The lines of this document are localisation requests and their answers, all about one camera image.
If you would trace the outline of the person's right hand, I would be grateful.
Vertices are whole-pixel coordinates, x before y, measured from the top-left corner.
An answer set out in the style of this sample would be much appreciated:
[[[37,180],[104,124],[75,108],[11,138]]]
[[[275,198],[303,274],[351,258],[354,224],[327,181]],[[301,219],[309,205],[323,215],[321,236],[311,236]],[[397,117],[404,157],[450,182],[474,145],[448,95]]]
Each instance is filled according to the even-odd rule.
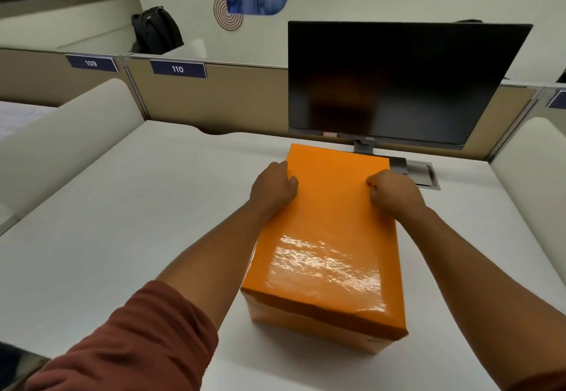
[[[374,177],[380,188],[381,205],[377,209],[402,225],[427,211],[421,191],[407,176],[383,170],[369,177]]]

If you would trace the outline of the person's left hand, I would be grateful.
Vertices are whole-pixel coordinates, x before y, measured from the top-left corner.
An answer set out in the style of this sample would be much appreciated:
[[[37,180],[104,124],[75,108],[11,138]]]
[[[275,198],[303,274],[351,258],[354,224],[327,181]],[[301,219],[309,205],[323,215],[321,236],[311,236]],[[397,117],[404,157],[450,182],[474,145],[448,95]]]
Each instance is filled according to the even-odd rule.
[[[293,201],[286,200],[284,195],[285,183],[290,177],[286,160],[270,163],[253,183],[249,203],[266,217],[273,217]]]

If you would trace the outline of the glossy orange cardboard box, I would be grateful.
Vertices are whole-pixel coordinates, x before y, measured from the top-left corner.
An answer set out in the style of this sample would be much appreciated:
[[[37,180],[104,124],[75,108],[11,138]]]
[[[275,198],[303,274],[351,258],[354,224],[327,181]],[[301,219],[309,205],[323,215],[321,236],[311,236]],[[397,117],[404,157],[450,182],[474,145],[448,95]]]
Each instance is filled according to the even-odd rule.
[[[389,160],[292,144],[294,200],[262,230],[241,287],[251,320],[378,354],[408,335],[396,223],[370,202]]]

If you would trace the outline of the person's left forearm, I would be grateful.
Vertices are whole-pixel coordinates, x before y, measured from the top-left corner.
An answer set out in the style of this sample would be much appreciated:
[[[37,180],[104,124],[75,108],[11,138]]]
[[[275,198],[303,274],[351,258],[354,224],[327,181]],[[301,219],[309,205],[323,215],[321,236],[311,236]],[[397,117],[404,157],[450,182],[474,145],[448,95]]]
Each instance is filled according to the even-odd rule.
[[[243,282],[256,241],[277,208],[247,201],[179,254],[157,276],[219,330]]]

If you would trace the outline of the person's right forearm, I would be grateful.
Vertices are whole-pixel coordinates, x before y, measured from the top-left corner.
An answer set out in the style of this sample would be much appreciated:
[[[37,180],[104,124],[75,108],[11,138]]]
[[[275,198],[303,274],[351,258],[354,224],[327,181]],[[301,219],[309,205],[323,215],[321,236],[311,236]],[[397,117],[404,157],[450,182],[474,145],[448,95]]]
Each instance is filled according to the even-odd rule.
[[[501,391],[522,379],[566,369],[566,314],[513,280],[432,209],[402,226],[468,345]]]

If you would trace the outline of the grey monitor stand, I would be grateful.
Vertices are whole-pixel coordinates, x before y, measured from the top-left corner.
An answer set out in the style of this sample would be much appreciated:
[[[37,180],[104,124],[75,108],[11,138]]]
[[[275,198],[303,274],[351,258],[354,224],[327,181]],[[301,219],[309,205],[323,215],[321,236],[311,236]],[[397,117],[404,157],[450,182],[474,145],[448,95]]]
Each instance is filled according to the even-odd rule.
[[[355,154],[363,154],[363,155],[368,155],[368,156],[373,156],[373,157],[386,158],[386,159],[389,160],[389,169],[390,170],[397,172],[397,173],[400,173],[400,174],[403,174],[403,175],[406,175],[406,176],[409,175],[409,170],[408,170],[406,158],[375,154],[372,144],[362,142],[362,141],[359,141],[359,140],[355,140],[353,152]]]

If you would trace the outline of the beige desk partition panel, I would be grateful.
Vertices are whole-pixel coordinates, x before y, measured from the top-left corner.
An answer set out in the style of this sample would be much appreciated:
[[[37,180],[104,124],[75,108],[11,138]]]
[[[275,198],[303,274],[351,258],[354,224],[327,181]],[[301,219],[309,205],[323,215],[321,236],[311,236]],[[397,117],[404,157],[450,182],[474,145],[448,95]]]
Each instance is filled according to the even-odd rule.
[[[559,90],[566,90],[566,83],[520,83],[505,81],[501,83],[502,86],[508,87],[526,87],[534,89],[525,107],[519,113],[511,124],[511,126],[504,132],[502,137],[493,147],[492,151],[485,159],[486,162],[491,164],[497,157],[503,147],[515,135],[515,132],[520,127],[534,117],[542,117],[552,123],[564,136],[566,136],[566,111],[559,109],[548,109],[546,106],[548,102],[556,95]]]
[[[151,120],[191,125],[207,133],[249,132],[347,143],[289,133],[286,69],[205,63],[207,78],[201,79],[154,74],[149,58],[124,57],[124,65]],[[384,143],[378,148],[488,160],[540,89],[501,84],[463,150]]]
[[[0,45],[0,101],[59,107],[75,97],[112,79],[123,81],[142,116],[148,112],[122,56],[111,56],[118,73],[72,68],[66,53],[84,52],[37,50]]]

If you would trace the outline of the black computer monitor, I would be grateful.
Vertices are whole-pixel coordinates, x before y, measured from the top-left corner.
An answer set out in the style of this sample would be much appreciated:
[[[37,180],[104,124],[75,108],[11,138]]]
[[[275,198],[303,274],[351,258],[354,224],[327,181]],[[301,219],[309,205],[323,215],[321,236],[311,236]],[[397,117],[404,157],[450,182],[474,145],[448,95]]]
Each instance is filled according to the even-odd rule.
[[[462,150],[532,24],[290,21],[290,132]]]

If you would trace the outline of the white rounded side divider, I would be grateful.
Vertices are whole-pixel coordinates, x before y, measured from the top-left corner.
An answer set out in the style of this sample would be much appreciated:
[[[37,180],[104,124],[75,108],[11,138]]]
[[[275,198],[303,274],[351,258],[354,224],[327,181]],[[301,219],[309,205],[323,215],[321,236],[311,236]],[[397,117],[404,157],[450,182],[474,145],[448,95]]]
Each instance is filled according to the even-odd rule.
[[[566,135],[529,119],[491,167],[566,286]]]
[[[143,123],[114,78],[0,139],[0,236]]]

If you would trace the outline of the black backpack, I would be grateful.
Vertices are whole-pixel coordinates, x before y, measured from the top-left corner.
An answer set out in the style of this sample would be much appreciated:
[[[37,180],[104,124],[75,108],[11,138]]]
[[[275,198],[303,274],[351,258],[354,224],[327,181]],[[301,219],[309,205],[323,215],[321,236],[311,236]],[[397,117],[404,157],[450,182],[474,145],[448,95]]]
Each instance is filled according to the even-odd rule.
[[[131,25],[135,34],[131,53],[160,56],[184,46],[178,25],[162,6],[131,15]]]

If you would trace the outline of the red-brown left sleeve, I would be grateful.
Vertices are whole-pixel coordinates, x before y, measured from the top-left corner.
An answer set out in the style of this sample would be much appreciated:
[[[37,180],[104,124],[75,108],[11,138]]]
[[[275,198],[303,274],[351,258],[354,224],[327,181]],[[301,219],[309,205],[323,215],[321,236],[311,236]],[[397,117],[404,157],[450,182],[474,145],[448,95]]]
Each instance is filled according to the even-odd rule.
[[[33,374],[24,391],[200,391],[217,345],[209,317],[152,280]]]

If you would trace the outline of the red-brown sleeve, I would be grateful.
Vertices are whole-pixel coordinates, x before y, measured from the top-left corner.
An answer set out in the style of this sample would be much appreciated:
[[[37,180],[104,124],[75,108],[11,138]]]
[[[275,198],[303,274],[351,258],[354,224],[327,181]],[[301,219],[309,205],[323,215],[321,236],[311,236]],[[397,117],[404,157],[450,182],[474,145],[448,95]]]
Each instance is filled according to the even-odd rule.
[[[566,369],[522,379],[507,387],[506,391],[566,391]]]
[[[152,280],[33,374],[24,391],[200,391],[217,345],[209,317]]]

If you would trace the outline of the red-brown right sleeve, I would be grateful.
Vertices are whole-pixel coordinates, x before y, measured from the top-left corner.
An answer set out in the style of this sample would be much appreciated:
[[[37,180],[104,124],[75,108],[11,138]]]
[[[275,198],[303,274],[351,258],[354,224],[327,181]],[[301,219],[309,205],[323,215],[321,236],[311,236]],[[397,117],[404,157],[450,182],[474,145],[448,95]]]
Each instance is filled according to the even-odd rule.
[[[522,379],[507,387],[506,391],[566,391],[566,369]]]

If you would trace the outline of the white printed paper sheet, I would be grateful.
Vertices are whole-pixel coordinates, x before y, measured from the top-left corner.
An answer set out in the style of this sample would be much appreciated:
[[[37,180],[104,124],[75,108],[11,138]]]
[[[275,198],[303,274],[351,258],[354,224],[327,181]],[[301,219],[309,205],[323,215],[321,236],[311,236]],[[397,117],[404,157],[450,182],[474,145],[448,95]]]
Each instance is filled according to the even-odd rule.
[[[48,115],[56,107],[0,101],[0,139]]]

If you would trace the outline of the brown spiral wall decal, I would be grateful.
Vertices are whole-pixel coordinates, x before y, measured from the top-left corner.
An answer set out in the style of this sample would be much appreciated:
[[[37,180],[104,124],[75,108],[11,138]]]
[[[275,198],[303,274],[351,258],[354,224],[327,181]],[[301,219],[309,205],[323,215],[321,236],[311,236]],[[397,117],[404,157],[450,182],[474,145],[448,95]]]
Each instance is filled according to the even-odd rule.
[[[243,14],[230,13],[226,0],[215,0],[213,15],[217,24],[225,31],[237,31],[243,24]]]

